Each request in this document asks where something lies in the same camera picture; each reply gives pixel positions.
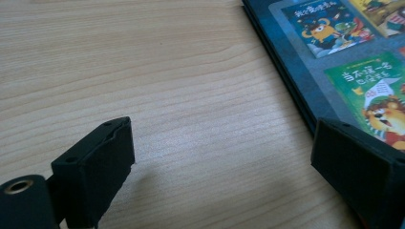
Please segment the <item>black clamp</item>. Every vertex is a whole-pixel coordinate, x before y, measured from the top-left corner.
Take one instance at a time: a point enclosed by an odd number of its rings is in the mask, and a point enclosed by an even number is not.
[[[131,119],[98,126],[51,164],[0,186],[0,228],[97,228],[135,163]]]

